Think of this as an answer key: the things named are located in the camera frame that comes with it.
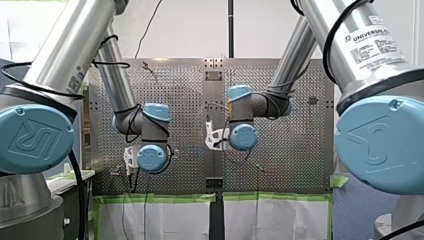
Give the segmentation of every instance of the floor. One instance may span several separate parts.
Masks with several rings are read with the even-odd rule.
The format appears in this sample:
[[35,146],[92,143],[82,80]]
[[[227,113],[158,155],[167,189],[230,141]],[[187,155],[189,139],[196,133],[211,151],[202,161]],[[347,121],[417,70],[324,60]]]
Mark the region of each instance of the floor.
[[390,213],[399,196],[382,193],[351,174],[342,189],[334,190],[333,240],[373,239],[374,221]]

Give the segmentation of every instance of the perforated metal panel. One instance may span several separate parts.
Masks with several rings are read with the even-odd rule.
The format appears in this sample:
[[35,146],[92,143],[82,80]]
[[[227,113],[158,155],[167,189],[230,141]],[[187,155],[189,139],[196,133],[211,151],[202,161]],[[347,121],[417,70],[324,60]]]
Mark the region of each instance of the perforated metal panel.
[[[130,61],[128,74],[137,102],[163,103],[170,106],[172,123],[169,143],[176,155],[160,176],[150,180],[151,192],[198,193],[205,192],[203,167],[203,121],[202,121],[202,60],[158,62],[145,60],[153,74],[144,69],[141,60]],[[125,137],[111,127],[113,117],[111,105],[99,79],[94,73],[90,81],[90,97],[97,99],[93,108],[94,121],[97,121],[97,134],[103,170],[94,182],[95,194],[128,192],[129,181],[125,176],[123,150],[127,147]],[[147,176],[140,173],[137,191],[146,191]]]
[[[149,191],[171,194],[204,193],[206,177],[224,177],[224,191],[279,191],[323,193],[329,188],[333,154],[333,85],[319,61],[312,61],[298,81],[293,113],[277,121],[256,119],[259,144],[245,161],[245,154],[228,151],[211,154],[204,145],[205,103],[225,101],[228,87],[248,84],[255,91],[266,89],[277,59],[226,59],[222,81],[205,81],[210,66],[203,59],[132,60],[131,84],[140,103],[170,106],[170,143],[176,158],[169,169],[150,182]],[[124,136],[111,127],[112,109],[98,73],[90,79],[92,106],[92,158],[102,163],[93,185],[96,195],[128,192],[122,160]],[[211,119],[222,127],[222,110],[210,110]],[[140,173],[138,192],[146,191],[147,176]]]
[[[265,91],[277,64],[273,60],[226,60],[225,92],[238,84]],[[227,152],[224,191],[320,193],[329,188],[331,156],[326,155],[333,143],[333,86],[320,61],[311,62],[295,88],[289,117],[255,119],[259,143],[247,159],[246,154]]]

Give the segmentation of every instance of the light blue joint cap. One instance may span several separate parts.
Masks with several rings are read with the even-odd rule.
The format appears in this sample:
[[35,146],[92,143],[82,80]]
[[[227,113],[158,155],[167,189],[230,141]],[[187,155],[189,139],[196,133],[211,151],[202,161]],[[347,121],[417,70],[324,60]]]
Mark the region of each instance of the light blue joint cap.
[[362,182],[383,192],[424,194],[424,103],[375,96],[349,107],[337,124],[336,149]]
[[72,123],[60,111],[39,104],[0,112],[0,171],[34,174],[62,162],[74,145]]
[[162,148],[156,145],[146,145],[138,152],[137,161],[142,171],[157,173],[166,164],[166,154]]
[[237,85],[230,87],[228,90],[228,97],[230,102],[237,101],[241,98],[247,97],[252,94],[252,90],[247,85]]
[[249,124],[240,124],[233,129],[230,136],[231,146],[238,151],[249,151],[258,142],[256,129]]
[[143,107],[143,112],[147,116],[162,122],[170,122],[169,107],[165,104],[146,103]]

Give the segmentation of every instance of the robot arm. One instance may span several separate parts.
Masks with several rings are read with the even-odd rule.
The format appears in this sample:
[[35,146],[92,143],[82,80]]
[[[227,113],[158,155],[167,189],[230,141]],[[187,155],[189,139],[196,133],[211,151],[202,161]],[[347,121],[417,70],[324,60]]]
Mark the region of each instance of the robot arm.
[[[411,91],[423,79],[424,70],[406,60],[369,1],[299,3],[305,17],[262,94],[268,96],[268,104],[247,86],[229,90],[231,145],[246,151],[256,144],[254,117],[289,113],[284,96],[305,69],[316,41],[324,53],[327,75],[343,94],[337,106],[341,117],[335,140],[344,165],[381,191],[424,194],[424,148],[418,144],[424,141],[424,102],[422,95]],[[272,106],[279,107],[279,114]]]
[[233,148],[250,151],[256,145],[255,117],[276,119],[290,114],[293,85],[307,70],[315,47],[312,30],[307,20],[300,17],[267,91],[252,93],[245,85],[229,89],[229,140]]
[[131,90],[128,74],[119,65],[101,63],[122,62],[118,43],[109,26],[104,43],[100,47],[96,60],[105,84],[112,109],[115,114],[112,125],[122,134],[141,136],[141,148],[137,153],[138,166],[148,173],[159,173],[169,163],[168,124],[170,122],[167,105],[147,103],[140,107]]
[[[96,53],[100,62],[115,63],[121,55],[109,26],[128,0],[70,0],[21,84],[0,94],[0,172],[32,174],[59,164],[74,142],[73,102]],[[116,65],[98,64],[115,112],[114,127],[141,135],[141,168],[160,171],[168,159],[169,109],[135,103],[128,77]]]

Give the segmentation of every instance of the universal robots logo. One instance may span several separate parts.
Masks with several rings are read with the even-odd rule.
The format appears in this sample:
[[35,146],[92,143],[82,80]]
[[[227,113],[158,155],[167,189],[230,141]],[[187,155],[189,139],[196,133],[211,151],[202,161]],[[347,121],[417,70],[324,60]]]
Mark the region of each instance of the universal robots logo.
[[61,135],[61,130],[52,126],[33,121],[22,122],[9,152],[42,160],[49,160],[55,145]]

